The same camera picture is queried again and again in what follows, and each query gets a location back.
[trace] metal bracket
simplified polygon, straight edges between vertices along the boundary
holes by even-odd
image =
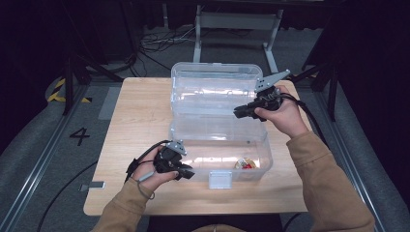
[[[232,172],[211,171],[209,173],[209,189],[232,189]]]
[[[105,182],[91,182],[89,185],[81,185],[78,191],[86,191],[88,189],[103,189]]]
[[[274,86],[278,81],[290,75],[290,70],[279,72],[273,75],[268,75],[262,78],[257,78],[255,85],[255,93],[262,92]]]
[[[183,140],[179,140],[179,141],[171,141],[168,142],[165,147],[171,149],[174,152],[177,152],[183,156],[187,155],[187,152],[185,151],[185,147],[184,147],[184,141]]]

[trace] hand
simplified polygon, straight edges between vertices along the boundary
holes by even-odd
[[[278,86],[278,88],[281,93],[289,93],[284,86]],[[254,112],[259,117],[271,121],[279,131],[289,135],[290,138],[308,131],[302,120],[298,105],[291,100],[284,99],[280,108],[276,111],[258,107],[255,108]]]
[[[158,146],[153,149],[138,165],[135,171],[132,173],[132,178],[138,180],[147,173],[154,172],[154,175],[141,182],[141,185],[149,190],[155,191],[160,185],[165,182],[171,181],[178,176],[177,171],[171,171],[166,173],[158,173],[155,170],[152,160],[155,155],[162,149],[162,146]]]

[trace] black cable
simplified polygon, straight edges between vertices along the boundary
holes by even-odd
[[[140,164],[140,162],[151,152],[153,151],[156,147],[160,146],[162,143],[168,143],[171,142],[169,140],[163,140],[161,142],[158,142],[154,145],[152,145],[147,151],[145,151],[138,159],[133,159],[133,161],[130,163],[129,167],[127,168],[127,177],[126,177],[126,181],[129,179],[129,177],[132,175],[133,171],[135,171],[135,169],[138,167],[138,165]]]
[[[312,121],[312,123],[314,124],[314,126],[316,127],[317,133],[320,137],[320,139],[322,139],[323,143],[328,146],[328,143],[326,141],[325,135],[323,134],[322,130],[319,127],[319,124],[317,123],[316,119],[314,118],[313,114],[310,112],[310,110],[308,109],[307,105],[300,100],[297,100],[295,97],[293,97],[290,94],[287,93],[280,93],[280,94],[270,94],[266,97],[261,97],[262,99],[265,99],[265,101],[274,101],[275,98],[281,98],[281,99],[288,99],[293,101],[294,103],[296,103],[297,105],[299,105],[304,112],[307,114],[307,116],[309,117],[309,119]]]
[[[142,63],[142,68],[143,68],[144,71],[145,71],[145,74],[144,74],[143,76],[146,77],[147,74],[148,74],[148,72],[147,72],[147,69],[145,68],[145,63],[144,63],[144,61],[143,61],[141,58],[139,58],[139,56],[137,56],[137,58],[138,58],[138,60],[140,60],[141,63]]]
[[[188,41],[190,36],[195,32],[193,29],[194,29],[194,27],[192,27],[188,31],[181,32],[179,35],[177,34],[177,32],[175,30],[174,35],[172,37],[165,38],[168,35],[168,34],[166,34],[164,37],[162,37],[160,39],[158,37],[156,37],[155,40],[148,40],[146,43],[143,43],[143,41],[146,40],[146,39],[142,39],[141,43],[140,43],[140,49],[142,49],[143,52],[165,51],[165,50],[169,49],[171,46],[173,46],[175,44],[182,44],[182,43]],[[148,45],[153,45],[153,44],[156,44],[157,47],[156,48],[147,47]]]
[[[201,38],[206,37],[209,33],[216,31],[217,29],[211,28],[211,29],[207,29],[204,34],[201,34]]]
[[[225,32],[225,33],[228,33],[228,34],[231,34],[231,35],[240,37],[240,38],[243,38],[243,37],[245,37],[245,36],[248,36],[252,30],[246,30],[246,33],[244,33],[243,35],[241,35],[241,34],[239,33],[239,31],[240,31],[240,30],[235,30],[235,29],[224,29],[224,30],[223,30],[223,32]]]
[[[136,74],[137,74],[139,77],[142,77],[142,75],[141,75],[134,67],[132,67],[132,69],[133,69],[134,72],[136,72]]]
[[[119,68],[115,68],[112,70],[109,70],[111,73],[118,73],[121,71],[125,71],[127,69],[129,69],[133,64],[135,64],[136,58],[135,58],[135,54],[132,54],[124,63],[125,65]],[[99,72],[95,71],[95,70],[87,70],[88,73],[90,74],[99,74]]]
[[[174,33],[187,33],[188,31],[186,31],[186,30],[184,30],[184,31],[177,31],[176,29],[174,29]],[[144,38],[144,37],[148,37],[148,36],[156,36],[156,37],[158,37],[158,34],[166,34],[166,35],[168,35],[169,34],[169,31],[163,31],[163,32],[156,32],[156,33],[148,33],[148,34],[144,34],[144,35],[142,35],[142,38]]]
[[[135,76],[135,77],[140,76],[137,71],[133,72],[132,67],[130,67],[130,71],[131,71],[131,73],[133,74],[133,76]]]
[[[51,202],[48,204],[47,208],[45,209],[45,212],[43,213],[42,219],[40,220],[39,226],[37,227],[37,232],[40,232],[42,229],[43,222],[45,220],[45,216],[47,215],[48,211],[50,210],[51,206],[54,204],[55,200],[57,200],[58,196],[63,192],[66,187],[71,184],[79,175],[81,175],[83,172],[88,170],[90,167],[94,166],[97,164],[98,161],[95,161],[82,169],[80,172],[78,172],[71,180],[69,180],[59,191],[58,193],[54,196],[54,198],[51,200]]]
[[[284,224],[282,232],[286,232],[286,230],[287,230],[287,228],[289,227],[290,223],[291,223],[295,218],[297,218],[300,214],[301,214],[301,213],[298,213],[298,214],[295,214],[294,216],[292,216],[292,217],[286,222],[286,224]]]
[[[153,160],[146,160],[146,161],[142,161],[140,164],[142,164],[142,163],[146,163],[146,162],[153,162]]]
[[[319,137],[322,139],[323,143],[324,143],[326,146],[328,146],[328,143],[327,143],[327,141],[326,141],[325,135],[323,134],[322,130],[320,129],[319,124],[317,123],[317,121],[316,121],[316,119],[314,118],[313,114],[310,112],[310,110],[308,109],[307,105],[306,105],[303,101],[297,100],[295,97],[293,97],[292,95],[287,94],[287,93],[281,93],[281,94],[280,94],[279,96],[277,96],[277,97],[291,100],[291,101],[293,101],[294,103],[296,103],[297,105],[299,105],[299,106],[304,110],[304,112],[307,114],[307,116],[308,116],[309,119],[312,121],[312,123],[314,124],[314,126],[316,127],[317,133],[319,134]]]
[[[171,69],[170,69],[169,67],[167,67],[167,66],[161,64],[160,62],[156,61],[155,59],[151,58],[150,56],[148,56],[147,54],[145,54],[145,52],[143,52],[143,51],[140,51],[140,52],[141,52],[141,54],[143,54],[143,55],[144,55],[145,57],[147,57],[148,59],[154,61],[155,63],[157,63],[157,64],[163,66],[164,68],[168,69],[169,71],[171,71]]]

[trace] small object inside container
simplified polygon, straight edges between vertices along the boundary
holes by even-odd
[[[255,162],[249,158],[240,158],[235,164],[235,168],[237,169],[253,169],[257,168]]]

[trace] person's arm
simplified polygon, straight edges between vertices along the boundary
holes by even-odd
[[[279,89],[288,93],[284,87]],[[326,145],[308,130],[294,102],[283,101],[277,111],[256,108],[255,113],[291,138],[287,146],[313,217],[311,231],[374,231],[373,215]]]
[[[158,147],[141,162],[153,160]],[[120,192],[104,207],[99,222],[93,231],[135,231],[145,210],[148,197],[163,183],[175,179],[178,172],[157,173],[138,183],[145,174],[155,171],[151,161],[140,164]]]

